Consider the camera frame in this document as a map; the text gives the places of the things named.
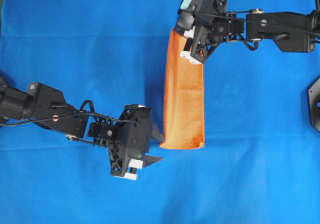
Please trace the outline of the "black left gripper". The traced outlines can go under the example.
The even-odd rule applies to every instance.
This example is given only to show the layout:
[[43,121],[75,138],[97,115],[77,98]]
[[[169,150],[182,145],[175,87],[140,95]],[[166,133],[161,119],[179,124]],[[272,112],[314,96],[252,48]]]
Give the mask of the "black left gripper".
[[164,136],[150,119],[151,109],[126,105],[115,124],[112,143],[108,145],[110,174],[128,180],[137,179],[137,170],[146,168],[163,157],[145,155],[151,138],[163,142]]

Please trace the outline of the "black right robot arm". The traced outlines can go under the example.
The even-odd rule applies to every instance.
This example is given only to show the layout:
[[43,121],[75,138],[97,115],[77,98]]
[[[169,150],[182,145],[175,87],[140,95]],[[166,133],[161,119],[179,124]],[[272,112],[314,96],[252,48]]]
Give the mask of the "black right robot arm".
[[255,51],[271,39],[282,52],[309,53],[320,40],[320,0],[310,14],[246,10],[245,18],[227,10],[227,0],[182,0],[174,32],[186,38],[180,55],[204,64],[222,43],[241,42]]

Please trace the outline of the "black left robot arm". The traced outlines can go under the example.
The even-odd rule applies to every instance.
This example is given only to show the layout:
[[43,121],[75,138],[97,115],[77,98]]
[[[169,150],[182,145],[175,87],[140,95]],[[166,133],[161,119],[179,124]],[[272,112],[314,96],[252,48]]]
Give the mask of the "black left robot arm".
[[108,149],[111,176],[137,179],[137,170],[162,160],[149,156],[151,140],[159,143],[164,136],[150,119],[151,109],[133,104],[124,107],[118,119],[95,112],[90,100],[80,109],[66,103],[63,93],[39,82],[31,83],[27,92],[10,87],[0,80],[0,125],[17,127],[34,123],[64,134],[70,141],[88,143]]

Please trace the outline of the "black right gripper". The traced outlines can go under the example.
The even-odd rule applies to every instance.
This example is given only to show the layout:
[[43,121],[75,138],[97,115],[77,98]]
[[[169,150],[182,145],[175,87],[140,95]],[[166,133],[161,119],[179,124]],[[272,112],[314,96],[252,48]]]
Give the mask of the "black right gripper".
[[215,27],[215,17],[227,9],[227,0],[204,0],[199,12],[178,14],[174,31],[186,38],[180,56],[192,64],[204,64],[222,41]]

